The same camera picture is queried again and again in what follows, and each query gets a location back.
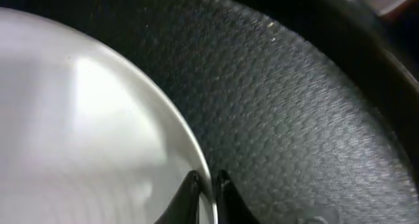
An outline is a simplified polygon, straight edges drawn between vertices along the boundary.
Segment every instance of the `black tongs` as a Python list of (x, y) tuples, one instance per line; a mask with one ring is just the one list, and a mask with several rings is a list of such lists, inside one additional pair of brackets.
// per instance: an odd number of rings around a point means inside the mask
[[(198, 172), (189, 172), (168, 208), (155, 224), (199, 224), (201, 192), (202, 181)], [(214, 192), (219, 224), (259, 224), (225, 171), (219, 172), (214, 183)]]

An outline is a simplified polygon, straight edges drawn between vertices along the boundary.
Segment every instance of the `non-stick pan surface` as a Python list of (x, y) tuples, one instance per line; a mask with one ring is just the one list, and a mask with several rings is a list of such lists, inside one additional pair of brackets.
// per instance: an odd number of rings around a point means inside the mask
[(146, 72), (185, 116), (212, 171), (230, 172), (262, 223), (313, 206), (362, 223), (419, 222), (391, 125), (340, 66), (277, 21), (229, 0), (20, 8), (97, 38)]

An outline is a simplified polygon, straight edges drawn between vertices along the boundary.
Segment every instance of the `frying pan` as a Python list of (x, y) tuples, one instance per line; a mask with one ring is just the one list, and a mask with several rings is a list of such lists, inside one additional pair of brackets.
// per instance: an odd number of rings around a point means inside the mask
[[(133, 61), (173, 100), (210, 170), (231, 174), (261, 223), (310, 216), (416, 223), (414, 64), (387, 42), (375, 15), (358, 0), (235, 1), (247, 7), (229, 0), (5, 6), (81, 30)], [(216, 190), (220, 184), (231, 182)], [(221, 197), (242, 207), (227, 191)], [(235, 213), (228, 207), (219, 210), (227, 219)]]

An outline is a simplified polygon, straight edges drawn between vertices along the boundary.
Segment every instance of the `curved edge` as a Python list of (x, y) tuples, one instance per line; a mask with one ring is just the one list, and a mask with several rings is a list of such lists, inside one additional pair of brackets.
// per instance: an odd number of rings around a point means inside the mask
[(211, 173), (210, 173), (210, 169), (208, 168), (207, 162), (205, 160), (204, 154), (199, 146), (198, 140), (195, 138), (195, 135), (193, 134), (192, 130), (189, 128), (189, 125), (187, 124), (186, 120), (183, 118), (183, 116), (181, 115), (181, 113), (179, 112), (179, 110), (176, 108), (176, 106), (173, 104), (172, 101), (170, 101), (169, 97), (167, 97), (167, 95), (153, 82), (153, 80), (151, 80), (151, 78), (149, 76), (147, 76), (144, 72), (142, 72), (142, 70), (140, 70), (140, 68), (136, 67), (132, 62), (130, 62), (129, 60), (127, 60), (123, 55), (119, 54), (118, 52), (116, 52), (115, 50), (113, 50), (112, 48), (108, 47), (107, 45), (101, 43), (100, 41), (76, 30), (73, 29), (69, 26), (66, 26), (64, 24), (61, 24), (59, 22), (53, 21), (51, 19), (42, 17), (42, 16), (38, 16), (36, 14), (30, 14), (27, 12), (22, 12), (19, 10), (14, 10), (14, 9), (8, 9), (8, 8), (1, 8), (0, 7), (0, 11), (4, 11), (4, 12), (10, 12), (10, 13), (15, 13), (15, 14), (19, 14), (19, 15), (23, 15), (23, 16), (27, 16), (30, 18), (36, 18), (38, 20), (42, 20), (44, 22), (48, 22), (52, 25), (58, 26), (60, 28), (64, 28), (68, 31), (72, 31), (73, 33), (76, 33), (77, 35), (81, 35), (83, 36), (85, 39), (88, 39), (90, 41), (92, 41), (93, 43), (97, 43), (100, 46), (102, 46), (105, 51), (107, 51), (110, 55), (114, 56), (115, 58), (119, 59), (121, 62), (124, 63), (124, 65), (128, 68), (128, 70), (133, 73), (136, 77), (138, 77), (139, 79), (145, 81), (150, 87), (151, 89), (154, 91), (154, 93), (156, 93), (156, 95), (158, 95), (158, 97), (166, 104), (166, 106), (168, 107), (168, 109), (170, 111), (172, 111), (172, 113), (176, 116), (176, 118), (179, 120), (180, 124), (182, 125), (183, 129), (186, 131), (189, 139), (191, 140), (192, 144), (194, 145), (195, 151), (198, 154), (198, 158), (202, 164), (202, 167), (198, 170), (198, 172), (200, 173), (200, 175), (202, 176), (202, 179), (204, 180), (204, 194), (206, 196), (206, 198), (208, 199), (210, 206), (211, 206), (211, 214), (212, 214), (212, 219), (210, 220), (212, 222), (212, 224), (218, 224), (218, 215), (217, 215), (217, 205), (215, 203), (214, 200), (214, 195), (213, 195), (213, 189), (211, 186)]

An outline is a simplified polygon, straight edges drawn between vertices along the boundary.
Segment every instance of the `white surface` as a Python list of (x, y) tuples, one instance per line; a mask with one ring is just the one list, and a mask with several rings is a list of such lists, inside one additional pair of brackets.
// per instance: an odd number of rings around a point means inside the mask
[(5, 9), (0, 40), (0, 223), (154, 223), (190, 169), (210, 179), (172, 103), (109, 48)]

